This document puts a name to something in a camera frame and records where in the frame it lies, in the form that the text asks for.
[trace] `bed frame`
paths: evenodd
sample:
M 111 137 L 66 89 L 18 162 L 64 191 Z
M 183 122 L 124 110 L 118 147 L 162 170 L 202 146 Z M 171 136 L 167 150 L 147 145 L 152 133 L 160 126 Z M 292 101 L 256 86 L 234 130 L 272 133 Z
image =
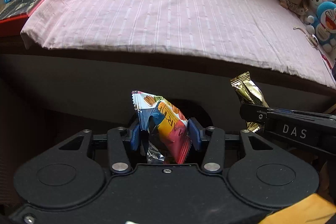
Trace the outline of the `bed frame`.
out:
M 249 65 L 214 60 L 204 57 L 134 52 L 46 50 L 36 44 L 26 50 L 23 40 L 20 36 L 0 38 L 0 54 L 38 55 L 109 61 L 198 72 L 229 78 L 236 77 L 245 71 L 249 71 L 251 75 L 253 75 L 253 80 L 259 83 L 302 90 L 336 98 L 335 89 L 321 85 L 317 82 L 302 79 L 298 76 L 288 75 L 286 73 L 272 71 L 270 69 L 257 68 Z

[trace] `snack packaging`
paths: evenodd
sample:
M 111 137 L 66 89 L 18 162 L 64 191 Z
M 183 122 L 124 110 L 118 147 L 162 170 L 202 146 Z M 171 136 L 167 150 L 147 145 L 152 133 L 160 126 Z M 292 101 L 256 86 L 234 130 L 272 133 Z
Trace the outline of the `snack packaging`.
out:
M 268 107 L 260 89 L 252 82 L 250 73 L 247 71 L 236 78 L 231 79 L 231 86 L 237 92 L 242 104 L 254 104 Z M 255 132 L 260 129 L 260 125 L 255 122 L 246 122 L 247 129 Z
M 162 153 L 158 149 L 158 145 L 161 145 L 157 141 L 156 137 L 158 136 L 176 163 L 182 164 L 191 144 L 187 133 L 188 121 L 182 112 L 162 96 L 135 90 L 132 92 L 132 99 L 138 114 L 140 129 L 149 131 L 151 121 L 154 122 L 157 130 L 157 133 L 149 135 L 147 162 L 164 161 Z

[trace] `gold wrapped snack bar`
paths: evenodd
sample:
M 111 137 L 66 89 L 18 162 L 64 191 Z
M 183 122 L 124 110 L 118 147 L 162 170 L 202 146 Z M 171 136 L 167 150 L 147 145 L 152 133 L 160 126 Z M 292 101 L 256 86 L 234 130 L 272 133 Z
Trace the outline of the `gold wrapped snack bar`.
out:
M 254 104 L 268 107 L 260 89 L 252 82 L 250 73 L 247 71 L 236 78 L 231 79 L 231 85 L 235 89 L 242 104 Z M 246 122 L 247 129 L 255 132 L 260 125 L 255 122 Z

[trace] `wall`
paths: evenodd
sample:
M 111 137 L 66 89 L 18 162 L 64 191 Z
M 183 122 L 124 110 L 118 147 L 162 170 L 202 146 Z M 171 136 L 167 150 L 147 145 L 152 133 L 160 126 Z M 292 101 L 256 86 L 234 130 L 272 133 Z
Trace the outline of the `wall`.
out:
M 0 73 L 46 109 L 127 124 L 132 90 L 188 99 L 201 105 L 215 126 L 245 128 L 230 79 L 200 73 L 70 58 L 0 55 Z M 323 111 L 330 98 L 258 84 L 271 107 Z

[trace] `bed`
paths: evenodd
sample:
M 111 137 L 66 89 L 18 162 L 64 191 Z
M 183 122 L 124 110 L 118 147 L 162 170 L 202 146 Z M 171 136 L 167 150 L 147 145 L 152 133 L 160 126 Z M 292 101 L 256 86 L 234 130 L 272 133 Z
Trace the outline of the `bed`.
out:
M 335 89 L 320 52 L 293 27 L 304 28 L 278 0 L 44 0 L 21 36 L 27 48 L 36 43 L 46 49 L 206 58 Z

